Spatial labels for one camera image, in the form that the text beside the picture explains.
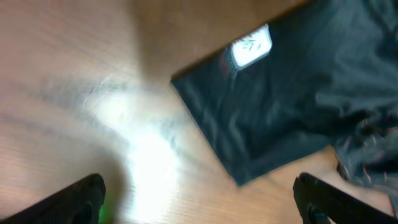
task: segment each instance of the clothing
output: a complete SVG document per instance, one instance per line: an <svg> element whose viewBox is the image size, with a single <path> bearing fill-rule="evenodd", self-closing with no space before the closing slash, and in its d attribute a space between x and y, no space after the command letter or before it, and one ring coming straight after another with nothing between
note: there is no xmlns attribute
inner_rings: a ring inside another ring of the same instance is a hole
<svg viewBox="0 0 398 224"><path fill-rule="evenodd" d="M269 32L242 70L227 47L172 80L228 173L243 185L331 144L347 179L395 195L398 1L319 0Z"/></svg>

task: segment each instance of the garment label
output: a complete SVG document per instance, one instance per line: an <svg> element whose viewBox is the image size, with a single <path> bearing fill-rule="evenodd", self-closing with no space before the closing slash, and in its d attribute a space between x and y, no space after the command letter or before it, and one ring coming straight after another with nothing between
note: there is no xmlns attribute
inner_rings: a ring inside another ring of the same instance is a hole
<svg viewBox="0 0 398 224"><path fill-rule="evenodd" d="M253 33L235 41L231 53L238 70L266 56L272 47L268 25L260 27Z"/></svg>

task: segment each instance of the wooden table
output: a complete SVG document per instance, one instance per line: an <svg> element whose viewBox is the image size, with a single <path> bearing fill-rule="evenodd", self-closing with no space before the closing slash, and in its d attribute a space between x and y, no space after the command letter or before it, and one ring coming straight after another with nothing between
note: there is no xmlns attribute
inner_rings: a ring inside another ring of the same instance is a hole
<svg viewBox="0 0 398 224"><path fill-rule="evenodd" d="M0 1L0 218L93 173L116 223L301 223L294 179L345 183L325 149L237 188L171 75L301 0Z"/></svg>

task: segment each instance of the black object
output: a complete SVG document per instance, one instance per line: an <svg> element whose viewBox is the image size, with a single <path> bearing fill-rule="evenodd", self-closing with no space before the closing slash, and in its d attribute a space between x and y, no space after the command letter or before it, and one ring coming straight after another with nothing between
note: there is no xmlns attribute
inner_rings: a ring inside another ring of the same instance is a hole
<svg viewBox="0 0 398 224"><path fill-rule="evenodd" d="M104 198L102 176L91 174L0 224L97 224Z"/></svg>
<svg viewBox="0 0 398 224"><path fill-rule="evenodd" d="M332 187L324 181L302 173L293 186L294 200L304 224L398 224L398 220Z"/></svg>
<svg viewBox="0 0 398 224"><path fill-rule="evenodd" d="M398 0L319 0L270 22L269 32L269 54L244 69L227 47L172 80L238 185L330 144L345 159L357 125L398 109Z"/></svg>

